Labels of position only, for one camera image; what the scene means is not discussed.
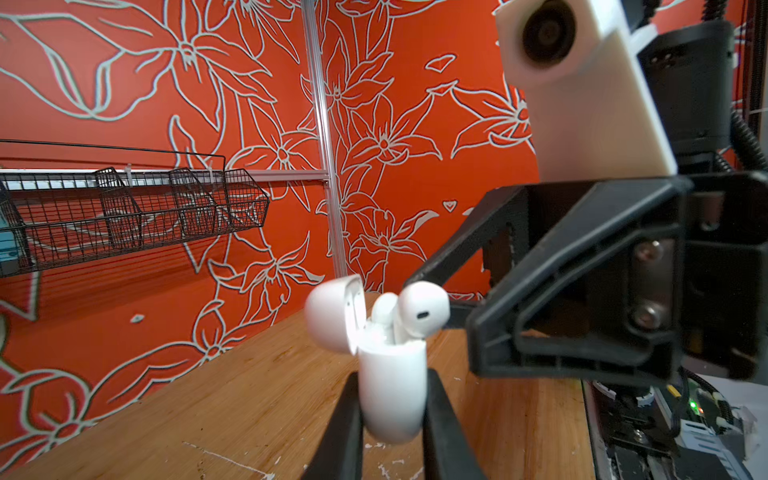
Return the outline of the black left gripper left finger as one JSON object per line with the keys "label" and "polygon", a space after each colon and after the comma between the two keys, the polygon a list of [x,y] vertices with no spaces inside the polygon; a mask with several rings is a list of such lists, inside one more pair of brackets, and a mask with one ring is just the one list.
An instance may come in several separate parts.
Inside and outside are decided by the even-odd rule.
{"label": "black left gripper left finger", "polygon": [[358,373],[344,384],[318,448],[302,479],[360,480],[363,469],[363,416]]}

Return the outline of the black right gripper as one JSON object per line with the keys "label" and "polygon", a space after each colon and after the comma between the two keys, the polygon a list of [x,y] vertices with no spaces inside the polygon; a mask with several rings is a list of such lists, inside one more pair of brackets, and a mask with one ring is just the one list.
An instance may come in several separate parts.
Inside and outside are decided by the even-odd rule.
{"label": "black right gripper", "polygon": [[529,250],[467,320],[472,372],[669,380],[680,319],[688,356],[732,380],[762,374],[767,175],[691,179],[529,186]]}

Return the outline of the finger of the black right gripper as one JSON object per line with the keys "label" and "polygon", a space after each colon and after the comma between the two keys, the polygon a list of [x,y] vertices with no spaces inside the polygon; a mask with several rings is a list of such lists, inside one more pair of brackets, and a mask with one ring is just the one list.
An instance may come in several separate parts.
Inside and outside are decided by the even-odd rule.
{"label": "finger of the black right gripper", "polygon": [[458,230],[406,281],[440,286],[477,252],[495,287],[530,249],[529,195],[525,186],[506,186],[486,193]]}

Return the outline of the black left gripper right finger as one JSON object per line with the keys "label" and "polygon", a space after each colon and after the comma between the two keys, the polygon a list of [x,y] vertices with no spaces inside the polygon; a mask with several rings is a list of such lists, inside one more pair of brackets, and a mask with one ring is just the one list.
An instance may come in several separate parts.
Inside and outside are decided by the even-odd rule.
{"label": "black left gripper right finger", "polygon": [[422,434],[425,479],[485,479],[443,383],[428,370]]}

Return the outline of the white round disc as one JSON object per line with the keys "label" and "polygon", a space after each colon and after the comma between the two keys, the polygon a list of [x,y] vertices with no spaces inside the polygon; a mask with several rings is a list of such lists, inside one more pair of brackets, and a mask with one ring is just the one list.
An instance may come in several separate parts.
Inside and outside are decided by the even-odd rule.
{"label": "white round disc", "polygon": [[358,275],[316,286],[306,299],[305,320],[314,343],[358,359],[358,400],[363,423],[380,442],[403,444],[422,429],[427,400],[423,340],[387,344],[368,315]]}

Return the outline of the white earbud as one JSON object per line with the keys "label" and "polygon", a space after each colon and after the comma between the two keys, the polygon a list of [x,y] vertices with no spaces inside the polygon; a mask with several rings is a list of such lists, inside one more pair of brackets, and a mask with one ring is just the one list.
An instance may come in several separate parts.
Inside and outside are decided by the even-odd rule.
{"label": "white earbud", "polygon": [[395,293],[387,292],[379,296],[371,310],[371,323],[380,327],[390,328],[394,323],[397,301],[398,295]]}
{"label": "white earbud", "polygon": [[418,281],[400,292],[394,315],[396,344],[425,340],[441,330],[450,319],[450,297],[440,285]]}

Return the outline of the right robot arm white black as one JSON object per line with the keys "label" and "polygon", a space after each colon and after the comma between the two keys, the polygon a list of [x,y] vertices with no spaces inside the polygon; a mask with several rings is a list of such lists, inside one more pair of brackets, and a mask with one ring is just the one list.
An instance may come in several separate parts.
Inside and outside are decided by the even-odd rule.
{"label": "right robot arm white black", "polygon": [[509,1],[505,78],[526,97],[539,182],[488,192],[414,274],[476,252],[488,294],[455,301],[471,371],[660,385],[687,359],[766,366],[767,163],[731,107],[725,3],[658,34],[653,1]]}

